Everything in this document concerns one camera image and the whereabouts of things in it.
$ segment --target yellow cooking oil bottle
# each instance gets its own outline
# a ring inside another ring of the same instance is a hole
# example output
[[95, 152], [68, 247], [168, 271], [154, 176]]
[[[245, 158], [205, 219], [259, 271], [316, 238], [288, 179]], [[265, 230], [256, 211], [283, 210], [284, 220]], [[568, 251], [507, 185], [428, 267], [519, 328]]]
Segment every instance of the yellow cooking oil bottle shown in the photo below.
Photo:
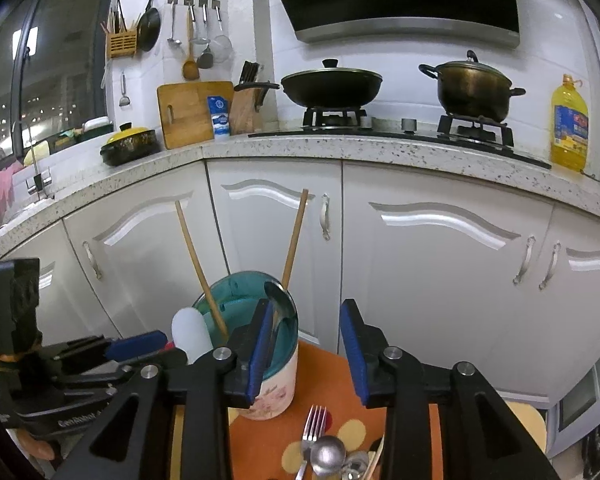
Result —
[[584, 169], [589, 141], [589, 112], [577, 82], [582, 85], [564, 74], [551, 97], [551, 161], [574, 171]]

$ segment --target dish rack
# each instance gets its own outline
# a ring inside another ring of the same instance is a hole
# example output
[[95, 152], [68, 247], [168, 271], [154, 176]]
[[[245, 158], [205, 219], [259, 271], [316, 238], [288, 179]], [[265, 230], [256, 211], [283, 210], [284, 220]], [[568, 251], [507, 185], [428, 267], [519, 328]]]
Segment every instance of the dish rack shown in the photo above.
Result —
[[107, 58], [132, 56], [136, 53], [136, 30], [107, 34]]

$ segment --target metal screw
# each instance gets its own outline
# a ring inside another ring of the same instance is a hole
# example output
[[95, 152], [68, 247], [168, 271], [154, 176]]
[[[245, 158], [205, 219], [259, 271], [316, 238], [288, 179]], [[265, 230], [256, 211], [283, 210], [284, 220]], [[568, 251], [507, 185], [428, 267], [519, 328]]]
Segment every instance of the metal screw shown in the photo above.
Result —
[[224, 361], [231, 357], [231, 349], [226, 346], [221, 346], [220, 348], [216, 348], [214, 350], [214, 359], [217, 361]]
[[382, 353], [384, 354], [384, 357], [391, 360], [400, 359], [402, 357], [402, 350], [397, 346], [388, 346]]
[[460, 361], [457, 364], [458, 367], [458, 371], [464, 375], [464, 376], [472, 376], [473, 374], [475, 374], [475, 366], [473, 366], [470, 362], [468, 361]]
[[140, 375], [143, 379], [151, 379], [158, 374], [158, 367], [156, 365], [147, 365], [140, 370]]

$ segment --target fork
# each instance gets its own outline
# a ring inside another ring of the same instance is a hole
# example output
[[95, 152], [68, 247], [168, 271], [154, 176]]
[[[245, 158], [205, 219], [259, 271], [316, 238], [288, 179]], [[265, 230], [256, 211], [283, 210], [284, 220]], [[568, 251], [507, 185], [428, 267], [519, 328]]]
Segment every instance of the fork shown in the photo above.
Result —
[[311, 456], [311, 446], [324, 433], [324, 424], [327, 420], [327, 408], [325, 406], [311, 406], [309, 414], [306, 416], [302, 440], [300, 441], [300, 451], [302, 451], [302, 463], [296, 475], [296, 480], [302, 480], [306, 465]]

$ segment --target floor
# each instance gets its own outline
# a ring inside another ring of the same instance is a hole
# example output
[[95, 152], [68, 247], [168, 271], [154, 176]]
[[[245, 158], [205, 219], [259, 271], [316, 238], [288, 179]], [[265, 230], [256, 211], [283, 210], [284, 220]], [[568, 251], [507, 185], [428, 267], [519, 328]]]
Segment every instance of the floor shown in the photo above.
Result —
[[580, 454], [581, 443], [577, 442], [552, 460], [554, 469], [561, 480], [582, 480], [582, 456]]

